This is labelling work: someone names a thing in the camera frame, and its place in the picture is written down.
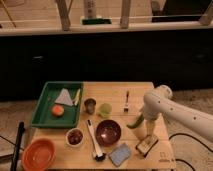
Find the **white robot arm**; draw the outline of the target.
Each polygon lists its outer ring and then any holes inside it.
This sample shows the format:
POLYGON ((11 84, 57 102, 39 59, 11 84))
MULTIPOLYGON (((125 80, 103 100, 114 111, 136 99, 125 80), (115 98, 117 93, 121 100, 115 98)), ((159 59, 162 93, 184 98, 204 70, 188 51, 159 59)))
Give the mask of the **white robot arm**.
POLYGON ((140 114, 145 122, 133 131, 136 137, 144 139, 148 132, 154 133, 153 125, 146 126, 146 123, 154 122, 160 114, 164 114, 213 142, 213 115, 178 104, 171 100, 172 96, 172 90, 166 85, 158 86, 144 94, 140 114))

